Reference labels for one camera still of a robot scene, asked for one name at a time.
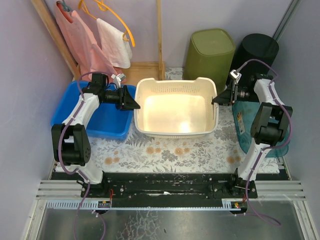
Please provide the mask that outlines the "blue plastic tray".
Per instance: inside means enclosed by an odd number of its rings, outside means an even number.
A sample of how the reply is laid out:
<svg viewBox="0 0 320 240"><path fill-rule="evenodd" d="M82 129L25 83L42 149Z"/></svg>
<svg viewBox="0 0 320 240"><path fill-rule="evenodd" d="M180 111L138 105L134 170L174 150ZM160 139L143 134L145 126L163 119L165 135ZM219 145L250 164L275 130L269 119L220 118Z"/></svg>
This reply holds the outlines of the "blue plastic tray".
<svg viewBox="0 0 320 240"><path fill-rule="evenodd" d="M51 125L61 124L72 112L79 100L77 82L71 82L51 119ZM124 141L129 133L133 111L120 111L114 104L101 104L93 113L86 132L89 137Z"/></svg>

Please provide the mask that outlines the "white plastic basin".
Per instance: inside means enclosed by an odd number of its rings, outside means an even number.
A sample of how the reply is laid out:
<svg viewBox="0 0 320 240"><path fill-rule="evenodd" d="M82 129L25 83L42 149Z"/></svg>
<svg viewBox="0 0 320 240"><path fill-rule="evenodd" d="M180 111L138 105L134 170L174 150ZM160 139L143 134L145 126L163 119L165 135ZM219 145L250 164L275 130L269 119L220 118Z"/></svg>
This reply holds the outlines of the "white plastic basin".
<svg viewBox="0 0 320 240"><path fill-rule="evenodd" d="M219 106L215 83L206 77L195 80L138 82L134 110L136 129L155 138L188 139L212 133L218 126Z"/></svg>

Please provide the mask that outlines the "white towel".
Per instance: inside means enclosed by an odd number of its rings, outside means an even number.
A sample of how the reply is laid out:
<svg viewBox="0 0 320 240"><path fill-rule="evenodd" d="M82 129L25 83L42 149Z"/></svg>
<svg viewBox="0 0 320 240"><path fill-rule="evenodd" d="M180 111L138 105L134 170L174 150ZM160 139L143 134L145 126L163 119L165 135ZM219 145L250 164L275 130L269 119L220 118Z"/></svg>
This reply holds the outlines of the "white towel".
<svg viewBox="0 0 320 240"><path fill-rule="evenodd" d="M128 41L124 40L124 32L106 21L96 20L101 49L112 66L122 69L131 67L132 50Z"/></svg>

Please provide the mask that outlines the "green mesh basket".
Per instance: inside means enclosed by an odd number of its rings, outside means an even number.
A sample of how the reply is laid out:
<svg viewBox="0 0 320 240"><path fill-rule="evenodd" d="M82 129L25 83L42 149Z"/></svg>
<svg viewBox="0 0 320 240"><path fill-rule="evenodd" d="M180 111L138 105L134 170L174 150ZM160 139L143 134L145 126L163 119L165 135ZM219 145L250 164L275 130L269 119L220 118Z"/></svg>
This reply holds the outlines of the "green mesh basket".
<svg viewBox="0 0 320 240"><path fill-rule="evenodd" d="M221 28L194 32L189 41L183 79L209 78L220 94L225 90L235 50L233 39Z"/></svg>

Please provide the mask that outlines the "large black plastic bin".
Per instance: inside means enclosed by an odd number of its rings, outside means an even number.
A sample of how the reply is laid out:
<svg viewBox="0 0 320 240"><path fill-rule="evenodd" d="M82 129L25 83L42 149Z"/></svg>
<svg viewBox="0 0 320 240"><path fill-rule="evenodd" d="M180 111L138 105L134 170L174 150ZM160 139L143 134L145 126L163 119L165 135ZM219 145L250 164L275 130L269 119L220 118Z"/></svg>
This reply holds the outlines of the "large black plastic bin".
<svg viewBox="0 0 320 240"><path fill-rule="evenodd" d="M238 69L244 62L251 59L257 59L272 66L278 52L279 44L272 37L261 33L249 34L243 38L235 51L230 70ZM253 75L267 74L268 72L269 68L262 63L251 61L240 71L242 76L238 84L241 87L249 87Z"/></svg>

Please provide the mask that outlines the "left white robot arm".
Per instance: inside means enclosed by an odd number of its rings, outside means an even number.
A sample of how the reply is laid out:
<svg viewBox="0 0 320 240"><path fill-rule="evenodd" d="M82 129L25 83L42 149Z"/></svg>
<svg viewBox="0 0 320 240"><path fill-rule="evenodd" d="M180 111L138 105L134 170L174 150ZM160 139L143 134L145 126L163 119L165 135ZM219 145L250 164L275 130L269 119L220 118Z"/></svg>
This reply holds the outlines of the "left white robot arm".
<svg viewBox="0 0 320 240"><path fill-rule="evenodd" d="M91 145L87 126L94 112L102 104L113 104L119 111L133 111L140 108L123 85L126 76L123 73L108 76L106 72L89 72L91 81L85 87L78 87L78 102L69 116L51 128L54 159L68 175L82 177L83 197L89 196L93 185L104 193L109 189L103 183L103 171L91 158Z"/></svg>

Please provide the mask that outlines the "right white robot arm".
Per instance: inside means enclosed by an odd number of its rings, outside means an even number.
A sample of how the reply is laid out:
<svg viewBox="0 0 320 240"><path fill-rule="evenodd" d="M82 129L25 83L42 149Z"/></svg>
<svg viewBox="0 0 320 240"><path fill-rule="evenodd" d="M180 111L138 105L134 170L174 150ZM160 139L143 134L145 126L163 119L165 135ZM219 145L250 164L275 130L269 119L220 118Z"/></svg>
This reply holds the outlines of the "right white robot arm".
<svg viewBox="0 0 320 240"><path fill-rule="evenodd" d="M272 149L287 145L291 138L288 129L292 125L293 109L279 98L271 76L255 74L250 87L240 87L241 74L237 70L229 73L231 83L212 104L234 104L235 102L258 102L259 109L253 119L251 144L242 164L226 182L214 184L215 198L257 198L254 192L258 168Z"/></svg>

